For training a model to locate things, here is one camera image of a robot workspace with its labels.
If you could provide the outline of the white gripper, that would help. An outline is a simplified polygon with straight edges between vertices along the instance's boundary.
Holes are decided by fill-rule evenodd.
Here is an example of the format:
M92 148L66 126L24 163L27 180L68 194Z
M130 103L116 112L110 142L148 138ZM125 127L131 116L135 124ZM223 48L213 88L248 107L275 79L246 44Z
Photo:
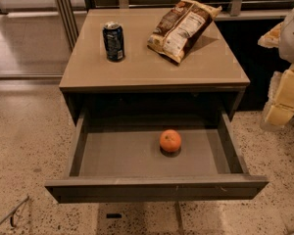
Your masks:
M284 72L275 71L269 84L269 100L264 108L264 122L283 126L294 117L294 8L258 40L265 48L277 48L281 59L292 63Z

